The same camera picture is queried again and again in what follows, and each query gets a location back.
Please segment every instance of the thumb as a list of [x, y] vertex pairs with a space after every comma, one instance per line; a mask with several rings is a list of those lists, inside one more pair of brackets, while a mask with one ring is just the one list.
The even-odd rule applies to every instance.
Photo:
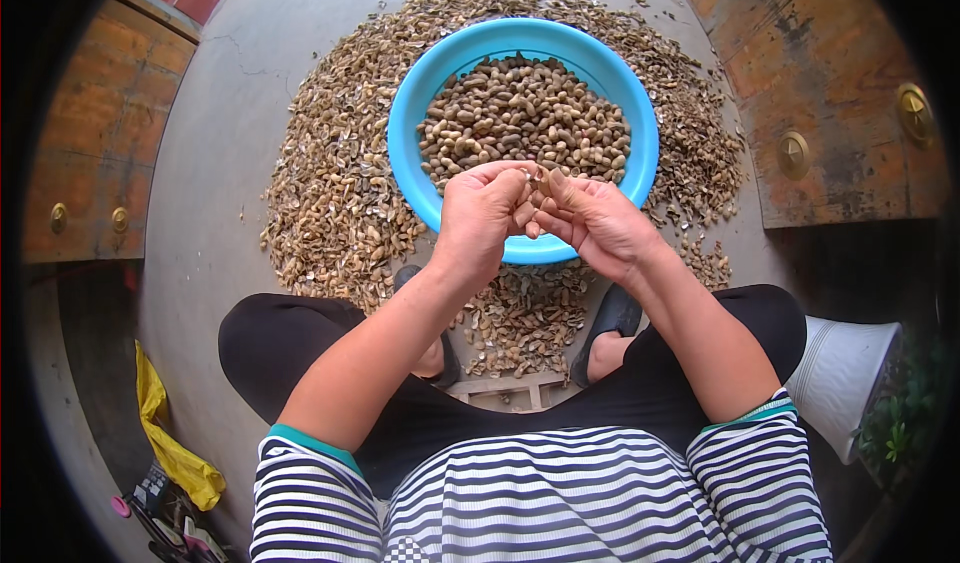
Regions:
[[573, 185], [559, 169], [550, 172], [550, 193], [562, 210], [586, 214], [594, 204], [594, 197]]
[[527, 175], [519, 169], [506, 169], [493, 178], [483, 191], [494, 195], [508, 207], [520, 199], [527, 186]]

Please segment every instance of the shirt sleeve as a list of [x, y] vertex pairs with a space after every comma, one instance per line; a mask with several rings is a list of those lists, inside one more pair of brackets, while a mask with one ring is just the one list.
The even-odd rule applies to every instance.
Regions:
[[687, 448], [690, 470], [742, 560], [764, 551], [833, 558], [797, 421], [781, 388], [740, 419], [706, 427]]
[[379, 561], [383, 531], [353, 459], [289, 429], [275, 426], [260, 443], [250, 559]]

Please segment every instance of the white bucket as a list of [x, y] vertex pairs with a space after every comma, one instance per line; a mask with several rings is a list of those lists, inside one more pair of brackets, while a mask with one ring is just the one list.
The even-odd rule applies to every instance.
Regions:
[[806, 318], [803, 358], [785, 386], [799, 415], [820, 432], [844, 465], [856, 458], [854, 431], [900, 333], [899, 323], [859, 325]]

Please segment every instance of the teal sleeve cuff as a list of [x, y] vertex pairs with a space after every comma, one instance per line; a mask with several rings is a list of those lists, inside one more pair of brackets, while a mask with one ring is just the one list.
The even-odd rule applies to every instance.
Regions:
[[267, 435], [285, 438], [293, 442], [294, 444], [302, 446], [306, 449], [311, 449], [319, 452], [320, 454], [326, 454], [327, 456], [331, 456], [337, 459], [338, 461], [340, 461], [341, 463], [343, 463], [344, 465], [350, 467], [358, 475], [363, 477], [363, 473], [360, 473], [360, 468], [357, 467], [357, 462], [354, 461], [354, 456], [350, 454], [348, 451], [343, 449], [338, 449], [335, 446], [330, 446], [330, 444], [321, 442], [320, 440], [314, 438], [311, 435], [307, 435], [303, 433], [302, 431], [300, 431], [299, 429], [296, 429], [295, 427], [291, 427], [290, 425], [283, 425], [283, 424], [273, 424], [273, 427], [270, 428], [270, 431], [267, 433]]
[[746, 415], [743, 415], [742, 417], [737, 417], [733, 421], [727, 421], [724, 424], [707, 425], [706, 427], [700, 430], [700, 433], [704, 433], [705, 431], [716, 429], [717, 427], [723, 427], [724, 425], [740, 424], [748, 421], [759, 421], [766, 417], [772, 417], [778, 413], [783, 413], [786, 411], [792, 411], [793, 413], [797, 413], [797, 407], [793, 405], [793, 401], [786, 400], [786, 402], [784, 402], [784, 400], [785, 399], [777, 399], [776, 401], [767, 402], [765, 404], [762, 404], [761, 406], [758, 406], [757, 408], [750, 411]]

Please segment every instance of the forearm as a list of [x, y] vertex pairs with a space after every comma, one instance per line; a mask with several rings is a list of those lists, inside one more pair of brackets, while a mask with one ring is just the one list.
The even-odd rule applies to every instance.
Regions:
[[354, 451], [390, 396], [470, 294], [427, 265], [313, 363], [278, 423]]
[[709, 293], [665, 242], [639, 258], [624, 287], [677, 356], [703, 412], [736, 419], [780, 387], [760, 343]]

